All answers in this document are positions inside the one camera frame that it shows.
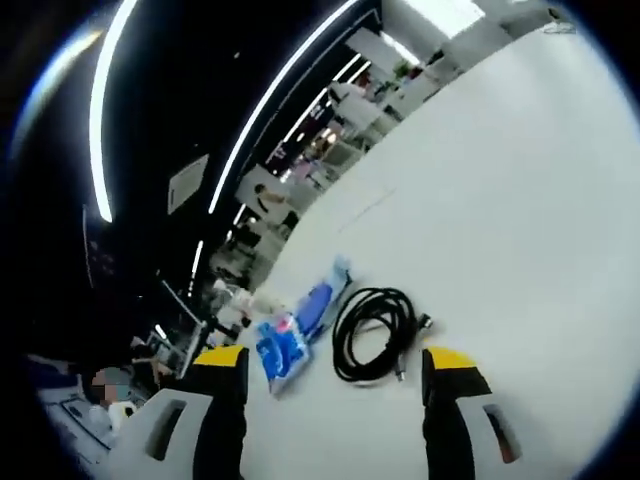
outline led light strip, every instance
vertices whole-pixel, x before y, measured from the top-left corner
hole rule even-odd
[[[198,262],[200,261],[200,253],[202,252],[202,246],[204,242],[200,240],[198,247],[196,248],[196,256],[193,259],[193,266],[191,267],[191,278],[196,276],[196,270],[198,270]]]
[[[242,217],[242,212],[244,212],[244,209],[247,208],[246,204],[242,204],[242,206],[240,207],[240,210],[238,210],[238,214],[236,215],[236,218],[233,219],[233,224],[237,225],[238,222],[240,221],[240,217]]]
[[[96,200],[100,216],[107,222],[112,222],[111,208],[107,186],[104,181],[104,165],[102,157],[102,111],[104,108],[104,93],[107,88],[109,67],[113,60],[113,53],[124,26],[136,6],[137,0],[124,0],[116,11],[109,31],[104,38],[102,50],[98,57],[96,74],[93,78],[91,89],[91,103],[89,105],[89,154],[91,156],[91,174],[93,176],[93,188],[96,192]]]
[[[352,83],[356,78],[358,78],[360,75],[362,75],[362,72],[364,72],[370,66],[371,66],[371,62],[367,61],[364,65],[362,65],[358,69],[358,71],[356,73],[351,75],[351,78],[349,78],[349,80],[347,80],[347,83]]]
[[[287,63],[285,63],[284,67],[282,67],[282,70],[280,70],[276,75],[276,77],[273,79],[273,81],[271,82],[271,85],[269,85],[269,88],[267,88],[267,91],[264,93],[264,95],[258,102],[258,105],[256,105],[256,108],[253,110],[253,113],[251,113],[249,120],[247,121],[244,128],[240,132],[240,136],[238,137],[238,140],[236,140],[236,143],[233,146],[233,150],[231,150],[231,155],[229,155],[229,158],[227,159],[227,163],[225,164],[224,169],[222,170],[222,175],[220,175],[220,180],[218,181],[218,185],[216,186],[216,189],[213,192],[211,205],[209,205],[210,214],[213,213],[213,210],[216,207],[216,204],[218,203],[218,199],[220,198],[220,194],[222,193],[222,187],[224,187],[227,177],[229,176],[229,172],[231,171],[233,162],[238,157],[238,153],[240,153],[240,148],[244,144],[247,138],[247,135],[249,135],[249,132],[251,131],[253,124],[258,119],[258,116],[260,115],[260,113],[262,113],[262,110],[266,106],[267,102],[269,101],[271,96],[275,93],[276,88],[278,88],[280,83],[282,83],[282,80],[284,80],[286,75],[293,68],[293,66],[300,59],[300,57],[302,57],[304,52],[306,52],[309,49],[309,47],[311,47],[313,42],[315,42],[320,37],[320,35],[322,35],[324,31],[327,30],[327,28],[329,28],[338,18],[344,15],[344,13],[347,10],[349,10],[359,1],[360,0],[348,0],[335,12],[329,15],[329,17],[327,17],[327,19],[324,22],[322,22],[322,24],[320,24],[320,26],[317,29],[315,29],[311,35],[309,35],[309,37],[304,41],[304,43],[300,45],[300,47],[298,47],[298,49],[294,52],[291,58],[289,58]]]

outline coiled cable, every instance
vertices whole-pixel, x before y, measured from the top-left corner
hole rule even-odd
[[[353,341],[363,327],[377,321],[389,330],[385,348],[368,363],[360,363],[353,353]],[[418,331],[430,317],[419,318],[409,298],[396,288],[363,288],[349,297],[333,327],[333,368],[345,382],[373,381],[396,370],[402,379],[402,359]]]

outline person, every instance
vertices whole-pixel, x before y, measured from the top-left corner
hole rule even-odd
[[[287,197],[269,191],[262,183],[254,187],[254,192],[257,195],[258,205],[268,214],[271,223],[278,226],[284,225],[289,230],[296,227],[300,218],[287,203]]]
[[[382,140],[398,123],[365,98],[366,91],[350,83],[331,82],[329,100],[336,115],[344,118],[372,143]]]
[[[136,411],[136,406],[129,400],[127,374],[114,367],[85,372],[80,376],[80,386],[85,399],[92,404],[89,420],[94,431],[111,444],[122,419]]]

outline white surface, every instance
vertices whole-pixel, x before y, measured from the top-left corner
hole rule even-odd
[[[382,25],[385,32],[424,61],[448,40],[406,0],[382,0]]]
[[[568,478],[613,433],[638,378],[638,138],[580,36],[527,35],[316,201],[263,290],[295,300],[336,253],[362,283],[405,290],[439,319],[431,344],[471,355]],[[418,357],[404,384],[358,389],[333,373],[328,337],[279,401],[252,362],[243,475],[426,478]]]
[[[491,19],[482,18],[442,45],[445,55],[469,70],[489,55],[509,45],[513,39]]]
[[[398,52],[366,28],[360,28],[346,44],[389,75],[394,75],[393,69],[403,60]]]
[[[208,161],[209,155],[200,157],[171,177],[167,195],[167,213],[169,215],[198,191]]]

